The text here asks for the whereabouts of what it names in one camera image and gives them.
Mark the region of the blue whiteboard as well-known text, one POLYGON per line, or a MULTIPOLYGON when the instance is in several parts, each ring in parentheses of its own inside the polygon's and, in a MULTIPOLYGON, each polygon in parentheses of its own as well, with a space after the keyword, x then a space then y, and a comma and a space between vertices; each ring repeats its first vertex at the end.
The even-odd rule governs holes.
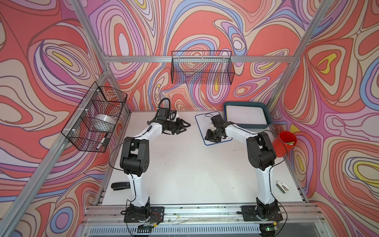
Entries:
POLYGON ((223 115, 218 111, 208 112, 208 113, 199 114, 195 116, 195 120, 196 120, 197 126, 199 128, 199 131, 200 131, 200 134, 205 146, 217 145, 217 143, 205 140, 207 131, 209 129, 212 131, 216 129, 216 127, 213 125, 213 122, 211 120, 211 118, 216 115, 220 115, 223 118, 223 115))

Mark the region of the yellow framed whiteboard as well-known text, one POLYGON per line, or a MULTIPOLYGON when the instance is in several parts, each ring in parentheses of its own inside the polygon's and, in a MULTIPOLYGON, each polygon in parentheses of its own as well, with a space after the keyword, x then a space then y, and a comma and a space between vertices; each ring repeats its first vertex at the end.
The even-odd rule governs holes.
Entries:
POLYGON ((238 124, 267 124, 264 110, 260 107, 226 106, 228 121, 238 124))

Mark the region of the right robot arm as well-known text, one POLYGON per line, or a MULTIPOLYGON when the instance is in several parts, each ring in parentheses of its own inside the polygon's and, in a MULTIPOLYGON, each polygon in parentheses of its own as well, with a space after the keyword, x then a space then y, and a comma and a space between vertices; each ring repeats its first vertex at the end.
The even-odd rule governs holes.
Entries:
POLYGON ((253 133, 238 125, 225 121, 221 115, 211 117, 215 129, 208 129, 205 140, 220 143, 222 139, 231 137, 246 145, 249 163, 255 168, 258 196, 256 205, 241 207, 241 214, 245 221, 272 221, 283 220, 279 202, 274 197, 271 187, 272 173, 277 158, 269 135, 262 131, 253 133))

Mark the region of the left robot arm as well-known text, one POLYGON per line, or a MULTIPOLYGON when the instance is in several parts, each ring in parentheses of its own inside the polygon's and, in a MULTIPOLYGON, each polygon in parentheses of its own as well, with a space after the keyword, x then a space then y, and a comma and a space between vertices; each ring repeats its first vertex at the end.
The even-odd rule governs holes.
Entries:
POLYGON ((150 142, 162 134, 179 135, 191 124, 181 119, 176 110, 171 109, 169 98, 163 98, 155 116, 147 125, 141 133, 124 138, 120 144, 118 170, 127 175, 132 191, 132 198, 126 201, 125 211, 121 214, 126 224, 142 223, 154 226, 163 221, 164 207, 151 207, 150 197, 145 188, 144 173, 150 165, 150 142))

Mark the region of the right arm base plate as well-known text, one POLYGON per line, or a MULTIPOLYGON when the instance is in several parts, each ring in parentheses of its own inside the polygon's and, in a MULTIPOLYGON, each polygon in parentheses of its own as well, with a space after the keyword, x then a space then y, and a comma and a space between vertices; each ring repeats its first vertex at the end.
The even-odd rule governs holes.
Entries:
POLYGON ((264 222, 280 222, 283 220, 278 205, 243 205, 241 206, 243 220, 248 221, 264 221, 264 222))

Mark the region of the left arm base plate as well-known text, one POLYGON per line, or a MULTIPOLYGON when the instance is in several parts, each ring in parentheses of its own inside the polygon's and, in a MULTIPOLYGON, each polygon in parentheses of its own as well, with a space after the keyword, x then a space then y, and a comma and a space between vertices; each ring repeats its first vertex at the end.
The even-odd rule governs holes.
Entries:
POLYGON ((125 223, 160 223, 164 220, 164 206, 128 207, 120 214, 124 216, 125 223))

